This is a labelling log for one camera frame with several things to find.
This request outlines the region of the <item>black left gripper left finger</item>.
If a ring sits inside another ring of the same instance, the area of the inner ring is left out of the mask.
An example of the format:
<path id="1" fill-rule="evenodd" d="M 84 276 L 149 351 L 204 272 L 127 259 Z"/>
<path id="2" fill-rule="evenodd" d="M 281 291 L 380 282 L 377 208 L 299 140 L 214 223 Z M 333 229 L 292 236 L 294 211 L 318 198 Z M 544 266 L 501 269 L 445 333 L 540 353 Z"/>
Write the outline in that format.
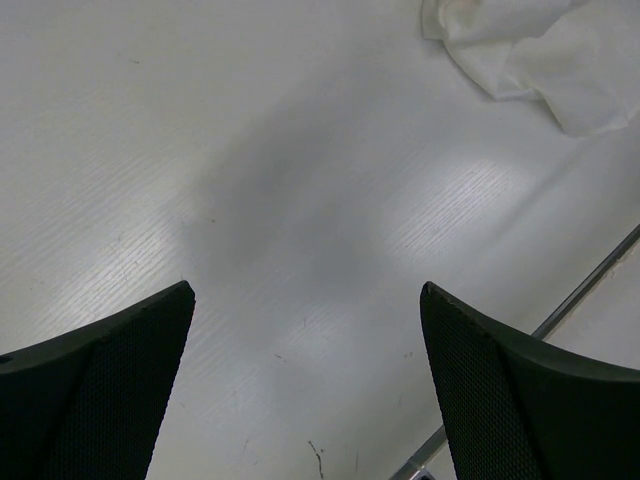
<path id="1" fill-rule="evenodd" d="M 2 478 L 145 478 L 194 309 L 181 281 L 2 355 Z"/>

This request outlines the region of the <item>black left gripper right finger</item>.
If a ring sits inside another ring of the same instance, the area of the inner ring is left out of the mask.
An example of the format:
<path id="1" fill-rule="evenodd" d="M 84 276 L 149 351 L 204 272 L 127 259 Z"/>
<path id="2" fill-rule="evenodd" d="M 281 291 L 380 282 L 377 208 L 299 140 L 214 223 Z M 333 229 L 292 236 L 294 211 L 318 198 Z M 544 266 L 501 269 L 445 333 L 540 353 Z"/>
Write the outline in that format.
<path id="1" fill-rule="evenodd" d="M 538 340 L 432 282 L 420 317 L 457 478 L 638 478 L 638 371 Z"/>

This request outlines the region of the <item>white pleated skirt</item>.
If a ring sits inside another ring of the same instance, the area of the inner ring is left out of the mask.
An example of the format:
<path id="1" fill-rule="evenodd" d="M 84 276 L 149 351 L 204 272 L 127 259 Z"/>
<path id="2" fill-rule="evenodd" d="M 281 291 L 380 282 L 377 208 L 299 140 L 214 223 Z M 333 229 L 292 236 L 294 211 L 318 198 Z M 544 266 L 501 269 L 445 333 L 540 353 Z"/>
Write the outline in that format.
<path id="1" fill-rule="evenodd" d="M 493 99 L 542 101 L 568 135 L 639 113 L 636 1 L 425 1 L 421 24 Z"/>

